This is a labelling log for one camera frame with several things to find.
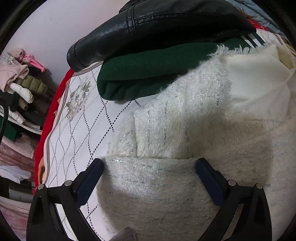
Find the pink hanging garment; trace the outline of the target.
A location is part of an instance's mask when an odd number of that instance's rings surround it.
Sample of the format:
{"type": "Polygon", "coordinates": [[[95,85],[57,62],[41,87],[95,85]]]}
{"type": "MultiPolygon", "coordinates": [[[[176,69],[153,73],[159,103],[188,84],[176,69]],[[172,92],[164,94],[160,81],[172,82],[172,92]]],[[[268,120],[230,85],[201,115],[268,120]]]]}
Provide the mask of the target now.
{"type": "Polygon", "coordinates": [[[23,57],[23,63],[38,68],[39,70],[41,70],[42,73],[45,72],[45,68],[34,58],[33,55],[26,54],[23,57]]]}

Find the black leather jacket folded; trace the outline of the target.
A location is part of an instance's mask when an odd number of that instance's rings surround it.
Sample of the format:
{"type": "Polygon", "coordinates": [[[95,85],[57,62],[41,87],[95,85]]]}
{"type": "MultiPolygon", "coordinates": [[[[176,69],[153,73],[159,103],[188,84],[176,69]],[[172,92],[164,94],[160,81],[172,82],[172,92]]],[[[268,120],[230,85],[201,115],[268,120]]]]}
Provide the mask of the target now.
{"type": "Polygon", "coordinates": [[[227,1],[128,1],[68,50],[79,72],[115,55],[185,43],[222,43],[253,34],[256,28],[227,1]]]}

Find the white floral quilted mat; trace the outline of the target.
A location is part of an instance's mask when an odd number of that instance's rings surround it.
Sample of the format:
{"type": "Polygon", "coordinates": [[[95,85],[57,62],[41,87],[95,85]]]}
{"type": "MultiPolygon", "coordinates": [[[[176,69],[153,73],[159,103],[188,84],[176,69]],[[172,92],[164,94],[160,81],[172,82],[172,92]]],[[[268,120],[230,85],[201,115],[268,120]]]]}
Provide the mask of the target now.
{"type": "Polygon", "coordinates": [[[74,180],[95,158],[106,156],[114,131],[153,96],[108,101],[97,90],[101,64],[75,73],[62,95],[55,123],[44,145],[45,184],[74,180]]]}

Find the blue-grey duvet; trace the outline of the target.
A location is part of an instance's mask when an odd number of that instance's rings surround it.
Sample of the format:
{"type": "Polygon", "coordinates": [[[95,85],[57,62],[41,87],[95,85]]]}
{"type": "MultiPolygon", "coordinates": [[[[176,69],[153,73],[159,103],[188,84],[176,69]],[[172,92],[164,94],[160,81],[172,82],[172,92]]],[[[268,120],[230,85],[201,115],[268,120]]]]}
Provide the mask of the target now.
{"type": "Polygon", "coordinates": [[[266,27],[271,32],[279,34],[281,37],[287,39],[286,35],[280,27],[267,15],[267,13],[260,8],[255,2],[250,0],[229,0],[229,3],[241,10],[243,13],[251,17],[251,19],[263,27],[266,27]]]}

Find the white tweed jacket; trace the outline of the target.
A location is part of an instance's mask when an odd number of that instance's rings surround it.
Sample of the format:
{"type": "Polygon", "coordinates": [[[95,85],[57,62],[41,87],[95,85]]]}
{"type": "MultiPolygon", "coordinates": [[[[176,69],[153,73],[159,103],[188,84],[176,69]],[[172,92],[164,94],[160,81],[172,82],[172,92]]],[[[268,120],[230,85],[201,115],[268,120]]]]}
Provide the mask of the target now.
{"type": "Polygon", "coordinates": [[[218,208],[195,172],[260,183],[277,240],[295,214],[295,57],[284,47],[219,46],[115,130],[98,184],[107,238],[196,240],[218,208]]]}

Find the dark green folded garment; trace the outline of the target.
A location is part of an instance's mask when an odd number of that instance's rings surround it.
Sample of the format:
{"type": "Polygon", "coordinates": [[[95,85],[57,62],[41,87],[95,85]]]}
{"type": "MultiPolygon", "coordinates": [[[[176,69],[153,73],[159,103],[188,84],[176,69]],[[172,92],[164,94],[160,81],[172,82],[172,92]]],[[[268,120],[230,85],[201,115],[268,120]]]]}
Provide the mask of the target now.
{"type": "Polygon", "coordinates": [[[217,47],[217,43],[187,43],[110,58],[97,77],[98,92],[111,101],[157,94],[208,60],[217,47]]]}

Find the red floral blanket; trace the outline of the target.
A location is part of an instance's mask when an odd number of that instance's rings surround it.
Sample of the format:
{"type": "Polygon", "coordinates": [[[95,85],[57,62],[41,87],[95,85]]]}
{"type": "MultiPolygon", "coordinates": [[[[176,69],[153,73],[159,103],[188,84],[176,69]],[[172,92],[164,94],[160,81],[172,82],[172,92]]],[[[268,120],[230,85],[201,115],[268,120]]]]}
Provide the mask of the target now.
{"type": "Polygon", "coordinates": [[[54,120],[55,120],[55,116],[56,116],[55,111],[58,110],[60,98],[62,97],[62,95],[66,89],[66,84],[71,79],[71,77],[73,75],[74,75],[74,70],[69,69],[67,71],[67,73],[65,74],[63,80],[61,81],[60,85],[58,86],[56,93],[53,97],[53,100],[50,104],[45,123],[43,125],[43,130],[42,130],[42,134],[40,137],[40,141],[35,149],[35,153],[34,153],[34,158],[35,158],[34,182],[35,182],[36,187],[41,184],[41,172],[42,172],[42,166],[44,166],[44,164],[42,164],[42,162],[44,161],[43,157],[44,157],[45,140],[53,128],[53,124],[54,124],[54,120]]]}

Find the clothes rack with garments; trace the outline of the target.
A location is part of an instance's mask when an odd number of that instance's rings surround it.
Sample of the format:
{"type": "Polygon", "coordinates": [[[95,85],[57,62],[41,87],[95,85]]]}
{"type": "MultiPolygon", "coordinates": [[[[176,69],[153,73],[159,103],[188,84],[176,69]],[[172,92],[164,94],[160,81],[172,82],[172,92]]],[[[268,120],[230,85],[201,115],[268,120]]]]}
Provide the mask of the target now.
{"type": "Polygon", "coordinates": [[[55,92],[44,81],[49,72],[23,63],[27,53],[13,49],[1,57],[1,98],[7,101],[9,120],[40,135],[55,92]]]}

